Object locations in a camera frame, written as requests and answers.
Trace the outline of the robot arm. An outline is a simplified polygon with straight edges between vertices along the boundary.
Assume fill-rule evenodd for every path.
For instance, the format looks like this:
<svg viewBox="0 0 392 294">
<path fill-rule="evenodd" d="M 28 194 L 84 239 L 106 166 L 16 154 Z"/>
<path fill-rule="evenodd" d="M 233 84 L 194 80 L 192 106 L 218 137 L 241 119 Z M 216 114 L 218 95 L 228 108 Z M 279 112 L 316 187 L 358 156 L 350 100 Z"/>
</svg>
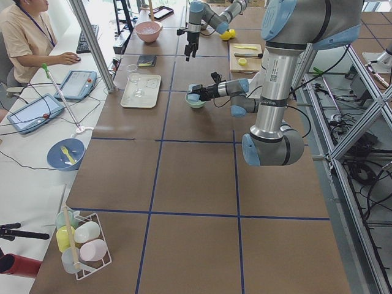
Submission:
<svg viewBox="0 0 392 294">
<path fill-rule="evenodd" d="M 191 102 L 229 96 L 232 115 L 257 107 L 257 118 L 243 136 L 242 149 L 249 165 L 290 165 L 303 154 L 304 142 L 284 120 L 296 63 L 308 44 L 317 50 L 348 45 L 361 27 L 362 1 L 270 1 L 263 16 L 264 76 L 258 99 L 248 99 L 249 82 L 240 78 L 210 86 L 192 84 Z"/>
<path fill-rule="evenodd" d="M 235 0 L 220 14 L 217 14 L 207 3 L 192 1 L 189 7 L 188 20 L 185 27 L 177 29 L 177 35 L 187 34 L 184 49 L 186 61 L 195 57 L 199 45 L 202 21 L 211 26 L 217 33 L 222 35 L 229 30 L 229 23 L 248 7 L 249 1 Z"/>
</svg>

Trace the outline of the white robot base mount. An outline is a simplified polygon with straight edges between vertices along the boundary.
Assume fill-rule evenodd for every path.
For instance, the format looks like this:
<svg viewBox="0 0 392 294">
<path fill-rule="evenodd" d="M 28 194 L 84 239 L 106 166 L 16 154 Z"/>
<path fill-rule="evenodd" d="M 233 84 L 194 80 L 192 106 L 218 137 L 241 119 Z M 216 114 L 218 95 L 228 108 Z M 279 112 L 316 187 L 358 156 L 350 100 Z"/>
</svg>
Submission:
<svg viewBox="0 0 392 294">
<path fill-rule="evenodd" d="M 265 69 L 261 68 L 260 71 L 256 73 L 251 80 L 249 80 L 249 93 L 247 95 L 248 98 L 250 99 L 260 98 L 260 95 L 263 90 L 264 79 L 265 79 Z"/>
</svg>

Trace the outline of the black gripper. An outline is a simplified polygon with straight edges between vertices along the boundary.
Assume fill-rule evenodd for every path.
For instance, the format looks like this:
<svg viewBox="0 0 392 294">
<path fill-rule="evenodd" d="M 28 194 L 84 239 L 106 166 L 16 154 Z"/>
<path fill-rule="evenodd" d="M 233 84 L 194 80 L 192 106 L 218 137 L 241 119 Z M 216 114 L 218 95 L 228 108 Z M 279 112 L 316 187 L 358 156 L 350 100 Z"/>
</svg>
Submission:
<svg viewBox="0 0 392 294">
<path fill-rule="evenodd" d="M 176 30 L 176 35 L 181 36 L 183 34 L 187 35 L 188 44 L 185 46 L 184 54 L 186 55 L 186 61 L 189 62 L 190 55 L 196 57 L 198 51 L 200 31 L 191 31 L 189 28 L 181 27 Z"/>
<path fill-rule="evenodd" d="M 216 85 L 204 87 L 202 85 L 190 84 L 188 92 L 199 94 L 201 101 L 209 101 L 218 97 L 218 87 Z"/>
</svg>

